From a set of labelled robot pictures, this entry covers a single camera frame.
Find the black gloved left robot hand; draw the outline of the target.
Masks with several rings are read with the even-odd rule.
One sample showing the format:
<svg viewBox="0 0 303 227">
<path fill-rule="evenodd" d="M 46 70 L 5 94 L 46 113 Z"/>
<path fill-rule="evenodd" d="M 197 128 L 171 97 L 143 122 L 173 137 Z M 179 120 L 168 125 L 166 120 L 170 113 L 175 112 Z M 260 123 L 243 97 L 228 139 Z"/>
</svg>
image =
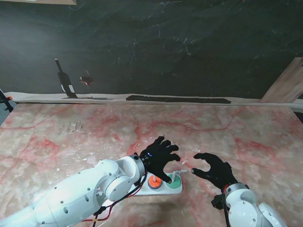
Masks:
<svg viewBox="0 0 303 227">
<path fill-rule="evenodd" d="M 171 161 L 180 161 L 177 145 L 172 145 L 170 140 L 165 140 L 163 136 L 159 136 L 152 144 L 144 149 L 139 157 L 143 161 L 146 170 L 160 178 L 166 183 L 171 183 L 171 178 L 164 173 L 165 165 Z"/>
</svg>

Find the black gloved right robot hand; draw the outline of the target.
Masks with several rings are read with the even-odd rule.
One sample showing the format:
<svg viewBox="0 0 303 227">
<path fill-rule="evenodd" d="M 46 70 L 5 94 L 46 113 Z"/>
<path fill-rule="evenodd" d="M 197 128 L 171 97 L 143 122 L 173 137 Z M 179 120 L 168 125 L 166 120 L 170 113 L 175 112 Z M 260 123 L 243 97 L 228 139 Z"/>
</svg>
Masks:
<svg viewBox="0 0 303 227">
<path fill-rule="evenodd" d="M 210 169 L 205 172 L 197 168 L 192 168 L 191 172 L 202 179 L 210 181 L 221 191 L 225 186 L 238 182 L 232 173 L 230 164 L 228 162 L 223 162 L 217 155 L 198 153 L 194 155 L 194 159 L 205 160 L 210 165 Z"/>
</svg>

